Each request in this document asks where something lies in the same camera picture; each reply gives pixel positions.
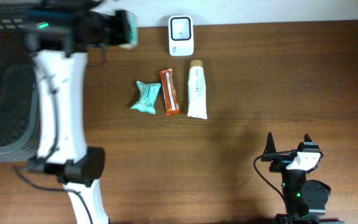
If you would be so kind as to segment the white cream tube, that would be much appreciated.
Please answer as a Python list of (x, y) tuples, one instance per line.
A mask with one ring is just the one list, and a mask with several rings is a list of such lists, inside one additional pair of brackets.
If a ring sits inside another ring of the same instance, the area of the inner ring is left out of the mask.
[(188, 76), (188, 116), (207, 119), (206, 80), (203, 62), (192, 60)]

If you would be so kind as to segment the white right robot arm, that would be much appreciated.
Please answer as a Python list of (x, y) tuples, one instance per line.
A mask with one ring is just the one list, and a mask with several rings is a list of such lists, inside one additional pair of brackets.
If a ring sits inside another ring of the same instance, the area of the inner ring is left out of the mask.
[(269, 171), (282, 176), (281, 190), (278, 191), (285, 204), (285, 214), (277, 214), (274, 223), (322, 223), (325, 205), (331, 195), (331, 188), (318, 180), (307, 180), (306, 175), (318, 168), (323, 158), (317, 143), (308, 134), (296, 149), (278, 152), (272, 133), (268, 133), (262, 155), (254, 159), (269, 162)]

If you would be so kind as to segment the orange snack bar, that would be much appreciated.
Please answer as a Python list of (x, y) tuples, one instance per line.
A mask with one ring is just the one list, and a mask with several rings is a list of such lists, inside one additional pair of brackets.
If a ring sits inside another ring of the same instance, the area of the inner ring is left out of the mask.
[(163, 97), (165, 100), (165, 115), (171, 116), (180, 113), (176, 89), (173, 83), (173, 70), (171, 68), (159, 71), (162, 82)]

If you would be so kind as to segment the small green tissue pack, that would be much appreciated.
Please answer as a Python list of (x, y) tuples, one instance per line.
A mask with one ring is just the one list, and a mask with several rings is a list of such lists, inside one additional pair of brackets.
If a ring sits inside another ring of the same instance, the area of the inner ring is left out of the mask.
[(124, 43), (119, 46), (123, 49), (133, 49), (139, 42), (137, 16), (130, 11), (123, 11)]

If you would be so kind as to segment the teal wipes packet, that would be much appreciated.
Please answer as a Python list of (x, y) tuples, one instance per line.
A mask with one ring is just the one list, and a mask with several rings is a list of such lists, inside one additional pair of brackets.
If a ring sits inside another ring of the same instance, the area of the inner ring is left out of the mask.
[(140, 81), (137, 81), (136, 84), (140, 92), (140, 98), (131, 109), (155, 114), (154, 104), (162, 85), (160, 83), (142, 83)]

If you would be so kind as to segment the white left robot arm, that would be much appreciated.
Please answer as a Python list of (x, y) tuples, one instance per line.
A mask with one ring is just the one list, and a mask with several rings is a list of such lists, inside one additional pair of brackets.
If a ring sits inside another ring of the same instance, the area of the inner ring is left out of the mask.
[(93, 11), (94, 2), (44, 1), (26, 24), (26, 44), (35, 62), (41, 112), (41, 140), (28, 169), (55, 175), (70, 198), (78, 223), (109, 223), (99, 181), (105, 151), (88, 146), (83, 130), (86, 47), (133, 45), (135, 17)]

